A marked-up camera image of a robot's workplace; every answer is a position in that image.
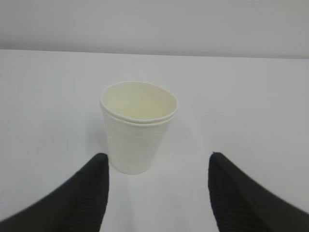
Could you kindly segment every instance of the cup rim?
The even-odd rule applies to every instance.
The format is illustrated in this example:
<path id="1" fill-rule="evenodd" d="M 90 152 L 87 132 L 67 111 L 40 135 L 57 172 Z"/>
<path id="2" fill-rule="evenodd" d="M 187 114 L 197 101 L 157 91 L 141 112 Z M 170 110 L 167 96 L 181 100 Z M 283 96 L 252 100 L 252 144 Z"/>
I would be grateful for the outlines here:
<path id="1" fill-rule="evenodd" d="M 118 84 L 122 84 L 122 83 L 144 83 L 144 84 L 148 84 L 148 85 L 152 85 L 152 86 L 155 86 L 157 88 L 160 88 L 164 91 L 166 91 L 167 93 L 169 93 L 176 101 L 176 107 L 175 109 L 173 110 L 173 112 L 171 112 L 170 114 L 164 116 L 164 117 L 158 117 L 158 118 L 152 118 L 152 119 L 136 119 L 136 118 L 132 118 L 132 117 L 127 117 L 127 116 L 124 116 L 124 115 L 121 115 L 121 114 L 118 114 L 114 111 L 112 111 L 111 109 L 109 109 L 108 107 L 106 107 L 103 102 L 102 102 L 102 97 L 103 95 L 105 94 L 105 92 L 115 86 L 115 85 L 118 85 Z M 158 86 L 158 85 L 155 85 L 155 84 L 152 84 L 152 83 L 149 83 L 149 82 L 145 82 L 145 81 L 122 81 L 122 82 L 117 82 L 117 83 L 114 83 L 112 85 L 109 85 L 107 86 L 102 94 L 101 94 L 101 97 L 100 97 L 100 106 L 107 112 L 109 113 L 110 115 L 118 118 L 118 119 L 121 119 L 121 120 L 124 120 L 126 122 L 131 122 L 131 123 L 134 123 L 134 124 L 152 124 L 152 123 L 156 123 L 156 122 L 161 122 L 161 121 L 168 121 L 169 118 L 172 118 L 174 116 L 174 114 L 176 113 L 177 109 L 178 109 L 178 100 L 176 98 L 176 96 L 174 94 L 172 94 L 170 91 L 168 91 L 167 89 L 161 87 L 161 86 Z"/>
<path id="2" fill-rule="evenodd" d="M 134 122 L 125 121 L 121 118 L 115 117 L 114 115 L 109 114 L 107 111 L 103 112 L 103 115 L 106 116 L 104 113 L 107 114 L 109 117 L 113 118 L 113 120 L 115 120 L 117 122 L 120 122 L 120 123 L 123 123 L 123 124 L 126 124 L 126 125 L 130 125 L 130 126 L 133 126 L 133 127 L 156 127 L 156 126 L 160 126 L 162 124 L 168 123 L 169 121 L 171 121 L 175 117 L 175 115 L 173 115 L 173 116 L 171 116 L 170 118 L 168 118 L 164 121 L 159 121 L 159 122 L 154 122 L 154 123 L 134 123 Z"/>

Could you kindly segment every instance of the white table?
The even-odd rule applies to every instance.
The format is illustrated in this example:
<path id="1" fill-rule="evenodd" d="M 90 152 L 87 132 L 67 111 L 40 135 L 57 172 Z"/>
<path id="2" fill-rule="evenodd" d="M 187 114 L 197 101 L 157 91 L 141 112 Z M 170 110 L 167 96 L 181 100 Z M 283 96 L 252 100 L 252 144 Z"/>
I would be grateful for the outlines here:
<path id="1" fill-rule="evenodd" d="M 105 232 L 215 232 L 208 159 L 221 151 L 309 212 L 309 60 L 0 51 L 0 219 L 107 152 L 102 90 L 143 80 L 179 111 L 153 166 L 110 167 Z"/>

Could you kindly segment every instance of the white wall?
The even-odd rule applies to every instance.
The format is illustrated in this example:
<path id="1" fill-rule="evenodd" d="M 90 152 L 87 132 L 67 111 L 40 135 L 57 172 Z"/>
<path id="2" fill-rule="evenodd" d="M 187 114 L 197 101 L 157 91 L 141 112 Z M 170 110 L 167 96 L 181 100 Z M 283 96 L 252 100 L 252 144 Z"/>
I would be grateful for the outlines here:
<path id="1" fill-rule="evenodd" d="M 0 48 L 309 58 L 309 0 L 0 0 Z"/>

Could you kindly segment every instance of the white tabletop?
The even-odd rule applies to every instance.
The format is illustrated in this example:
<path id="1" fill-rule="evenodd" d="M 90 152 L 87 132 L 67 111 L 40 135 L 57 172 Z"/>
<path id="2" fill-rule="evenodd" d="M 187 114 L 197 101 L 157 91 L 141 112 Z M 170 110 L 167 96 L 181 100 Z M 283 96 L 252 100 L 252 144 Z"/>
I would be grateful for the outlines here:
<path id="1" fill-rule="evenodd" d="M 179 110 L 148 171 L 110 167 L 105 232 L 218 231 L 212 151 L 309 212 L 309 60 L 0 50 L 0 219 L 107 152 L 99 97 L 124 80 L 169 89 Z"/>

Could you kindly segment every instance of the paper cup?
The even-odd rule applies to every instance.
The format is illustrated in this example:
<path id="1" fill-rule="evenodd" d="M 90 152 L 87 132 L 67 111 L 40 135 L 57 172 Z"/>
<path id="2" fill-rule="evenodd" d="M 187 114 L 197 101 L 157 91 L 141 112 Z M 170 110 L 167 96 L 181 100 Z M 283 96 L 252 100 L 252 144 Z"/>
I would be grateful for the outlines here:
<path id="1" fill-rule="evenodd" d="M 174 95 L 145 82 L 121 82 L 105 89 L 100 105 L 111 164 L 126 174 L 145 172 L 177 110 Z"/>

